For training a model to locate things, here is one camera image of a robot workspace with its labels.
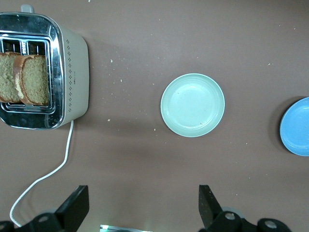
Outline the brown bread slice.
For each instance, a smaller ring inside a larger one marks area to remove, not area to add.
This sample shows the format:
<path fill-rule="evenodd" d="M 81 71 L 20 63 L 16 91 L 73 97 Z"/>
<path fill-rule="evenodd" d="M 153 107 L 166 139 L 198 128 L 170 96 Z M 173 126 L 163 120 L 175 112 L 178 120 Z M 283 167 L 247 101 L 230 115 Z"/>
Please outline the brown bread slice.
<path fill-rule="evenodd" d="M 19 55 L 13 64 L 14 86 L 25 105 L 48 105 L 47 63 L 42 55 Z"/>
<path fill-rule="evenodd" d="M 0 102 L 20 103 L 20 98 L 14 86 L 13 66 L 19 53 L 0 53 Z"/>

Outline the blue round plate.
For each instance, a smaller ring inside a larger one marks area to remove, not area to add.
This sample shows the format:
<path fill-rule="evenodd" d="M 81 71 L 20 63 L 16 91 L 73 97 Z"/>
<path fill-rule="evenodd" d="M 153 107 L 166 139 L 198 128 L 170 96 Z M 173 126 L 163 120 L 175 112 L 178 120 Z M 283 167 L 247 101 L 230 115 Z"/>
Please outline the blue round plate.
<path fill-rule="evenodd" d="M 309 157 L 309 97 L 298 100 L 284 113 L 280 137 L 291 153 Z"/>

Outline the beige chrome toaster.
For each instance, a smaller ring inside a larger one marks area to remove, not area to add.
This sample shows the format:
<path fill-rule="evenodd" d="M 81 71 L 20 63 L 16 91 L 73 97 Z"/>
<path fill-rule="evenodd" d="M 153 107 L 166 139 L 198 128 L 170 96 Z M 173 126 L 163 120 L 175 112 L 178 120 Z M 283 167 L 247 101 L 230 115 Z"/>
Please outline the beige chrome toaster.
<path fill-rule="evenodd" d="M 46 58 L 49 103 L 0 102 L 0 119 L 28 130 L 52 130 L 85 114 L 89 100 L 89 58 L 78 34 L 24 4 L 20 12 L 0 13 L 0 52 Z"/>

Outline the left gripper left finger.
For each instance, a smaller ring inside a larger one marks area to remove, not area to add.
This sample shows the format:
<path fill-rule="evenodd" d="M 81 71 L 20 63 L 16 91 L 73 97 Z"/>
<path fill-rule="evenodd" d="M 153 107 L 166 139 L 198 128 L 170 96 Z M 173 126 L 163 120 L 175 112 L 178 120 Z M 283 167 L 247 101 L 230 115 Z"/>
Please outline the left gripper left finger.
<path fill-rule="evenodd" d="M 0 221 L 0 232 L 77 232 L 88 212 L 88 186 L 79 186 L 55 212 L 40 214 L 18 228 Z"/>

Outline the mint green round plate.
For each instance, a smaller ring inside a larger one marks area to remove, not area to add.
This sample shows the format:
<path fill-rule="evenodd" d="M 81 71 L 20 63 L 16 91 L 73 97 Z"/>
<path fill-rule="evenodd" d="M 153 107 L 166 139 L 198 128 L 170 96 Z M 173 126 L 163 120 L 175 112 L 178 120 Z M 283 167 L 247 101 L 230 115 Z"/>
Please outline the mint green round plate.
<path fill-rule="evenodd" d="M 214 130 L 223 118 L 225 97 L 212 78 L 188 73 L 174 79 L 164 90 L 161 116 L 175 134 L 195 138 Z"/>

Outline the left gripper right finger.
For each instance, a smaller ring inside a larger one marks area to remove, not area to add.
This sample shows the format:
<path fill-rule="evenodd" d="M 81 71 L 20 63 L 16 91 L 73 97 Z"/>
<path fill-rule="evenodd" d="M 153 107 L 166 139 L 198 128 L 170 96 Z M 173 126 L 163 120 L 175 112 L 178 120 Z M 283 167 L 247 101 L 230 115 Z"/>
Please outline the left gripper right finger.
<path fill-rule="evenodd" d="M 254 225 L 235 212 L 224 211 L 208 185 L 199 186 L 198 209 L 204 225 L 198 232 L 292 232 L 273 218 L 262 218 Z"/>

